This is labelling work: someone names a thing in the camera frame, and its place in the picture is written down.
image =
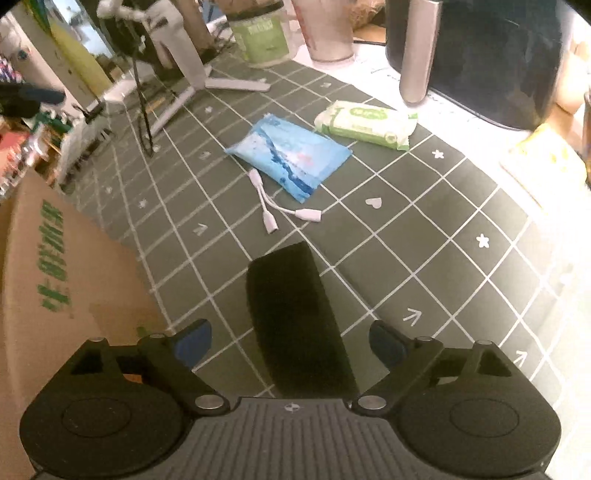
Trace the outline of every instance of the cable connector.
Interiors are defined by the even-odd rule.
[[[257,169],[252,168],[248,171],[248,178],[251,180],[252,185],[256,189],[256,192],[261,200],[261,205],[263,209],[263,221],[265,222],[265,228],[267,229],[268,233],[274,232],[278,229],[277,222],[273,218],[271,212],[268,211],[267,205],[270,207],[279,210],[280,212],[289,213],[290,215],[294,215],[301,220],[306,222],[320,222],[320,218],[322,216],[321,210],[314,210],[311,208],[302,208],[299,210],[288,210],[286,208],[280,207],[275,203],[275,201],[270,198],[265,189],[263,188],[261,174],[258,172]]]
[[[307,222],[320,222],[322,211],[313,210],[311,208],[302,208],[300,210],[296,210],[294,215],[302,220],[306,220]]]
[[[265,224],[267,233],[273,233],[274,231],[279,230],[277,220],[275,220],[275,217],[273,217],[273,214],[269,210],[263,211],[262,222]]]

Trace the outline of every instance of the cardboard box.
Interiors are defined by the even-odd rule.
[[[0,268],[0,476],[28,480],[18,425],[47,381],[88,338],[134,344],[165,323],[133,253],[33,171],[0,205]]]

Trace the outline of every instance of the white wet wipes pack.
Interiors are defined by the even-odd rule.
[[[402,113],[365,103],[338,100],[320,112],[314,127],[321,133],[408,150],[408,137],[417,126],[416,113]]]

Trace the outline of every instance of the white stand leg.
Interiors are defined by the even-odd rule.
[[[212,79],[205,80],[205,88],[222,90],[249,90],[251,92],[268,92],[271,85],[253,80]]]
[[[156,136],[159,133],[164,125],[168,123],[171,117],[178,112],[185,103],[187,103],[191,97],[195,95],[195,89],[189,86],[187,89],[183,91],[175,101],[164,111],[162,115],[158,117],[158,119],[154,122],[152,127],[150,128],[150,134],[152,137]]]
[[[170,105],[155,124],[150,133],[155,136],[164,125],[178,112],[198,90],[203,88],[248,90],[251,92],[267,92],[271,85],[249,80],[230,80],[210,78],[211,67],[204,67],[201,58],[195,50],[189,35],[183,28],[183,17],[170,0],[159,0],[147,10],[150,26],[153,30],[150,37],[155,42],[164,45],[174,58],[178,68],[189,81],[190,86],[181,93]]]

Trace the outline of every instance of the green label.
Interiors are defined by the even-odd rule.
[[[388,118],[388,114],[386,112],[374,110],[371,108],[355,107],[352,108],[349,113],[353,116],[361,116],[368,120],[386,120]]]
[[[47,278],[37,285],[41,306],[51,312],[60,312],[70,306],[66,281],[66,261],[64,254],[64,219],[61,211],[43,200],[41,205],[41,242],[38,247],[37,267]]]
[[[290,52],[278,15],[243,20],[231,27],[244,59],[250,63],[278,60]]]

